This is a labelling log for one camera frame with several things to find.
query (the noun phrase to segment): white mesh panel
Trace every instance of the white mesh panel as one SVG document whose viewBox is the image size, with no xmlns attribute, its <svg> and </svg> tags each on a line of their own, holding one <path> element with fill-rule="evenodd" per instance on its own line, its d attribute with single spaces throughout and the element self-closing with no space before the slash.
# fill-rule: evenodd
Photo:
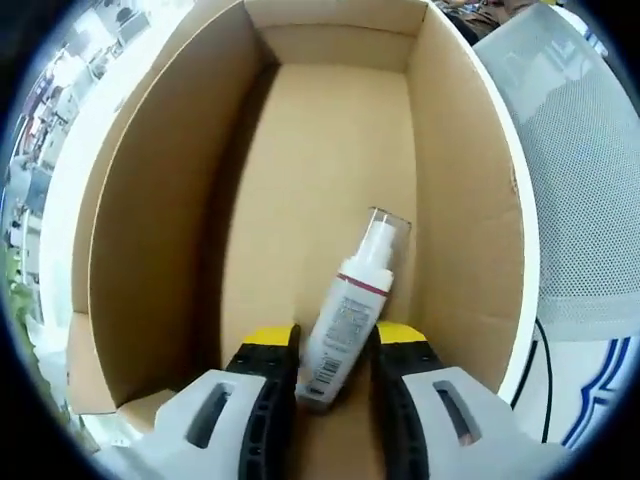
<svg viewBox="0 0 640 480">
<path fill-rule="evenodd" d="M 474 50 L 505 99 L 540 223 L 538 316 L 550 338 L 640 331 L 640 120 L 573 27 L 536 5 Z"/>
</svg>

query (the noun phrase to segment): bottle label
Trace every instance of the bottle label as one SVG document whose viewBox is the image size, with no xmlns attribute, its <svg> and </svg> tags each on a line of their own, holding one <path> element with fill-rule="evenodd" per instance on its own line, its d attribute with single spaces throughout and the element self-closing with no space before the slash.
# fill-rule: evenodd
<svg viewBox="0 0 640 480">
<path fill-rule="evenodd" d="M 333 401 L 378 320 L 386 297 L 348 279 L 334 280 L 307 342 L 304 367 L 309 380 L 298 394 Z"/>
</svg>

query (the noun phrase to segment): clear bottle cap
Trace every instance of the clear bottle cap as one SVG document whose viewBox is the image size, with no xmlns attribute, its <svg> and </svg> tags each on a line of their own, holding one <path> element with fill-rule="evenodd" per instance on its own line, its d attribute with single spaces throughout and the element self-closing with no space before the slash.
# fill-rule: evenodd
<svg viewBox="0 0 640 480">
<path fill-rule="evenodd" d="M 381 208 L 371 207 L 369 212 L 367 230 L 353 258 L 376 268 L 397 267 L 411 223 Z"/>
</svg>

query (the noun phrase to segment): spray bottle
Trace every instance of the spray bottle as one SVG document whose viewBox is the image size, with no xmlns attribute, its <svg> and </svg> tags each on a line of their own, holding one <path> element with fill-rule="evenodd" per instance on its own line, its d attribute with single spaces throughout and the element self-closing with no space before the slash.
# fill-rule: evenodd
<svg viewBox="0 0 640 480">
<path fill-rule="evenodd" d="M 384 306 L 411 224 L 371 208 L 369 224 L 355 255 L 345 259 L 333 280 L 302 358 L 304 378 L 298 400 L 326 410 L 351 372 Z"/>
</svg>

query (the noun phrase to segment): cardboard box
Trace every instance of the cardboard box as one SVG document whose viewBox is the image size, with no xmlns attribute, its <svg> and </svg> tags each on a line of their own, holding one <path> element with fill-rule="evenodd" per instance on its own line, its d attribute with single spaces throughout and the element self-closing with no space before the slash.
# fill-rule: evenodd
<svg viewBox="0 0 640 480">
<path fill-rule="evenodd" d="M 199 0 L 85 192 L 74 408 L 152 428 L 255 328 L 309 331 L 372 205 L 414 227 L 386 318 L 499 391 L 538 293 L 519 165 L 495 86 L 431 4 Z M 347 390 L 328 416 L 300 413 L 294 477 L 381 476 L 366 372 Z"/>
</svg>

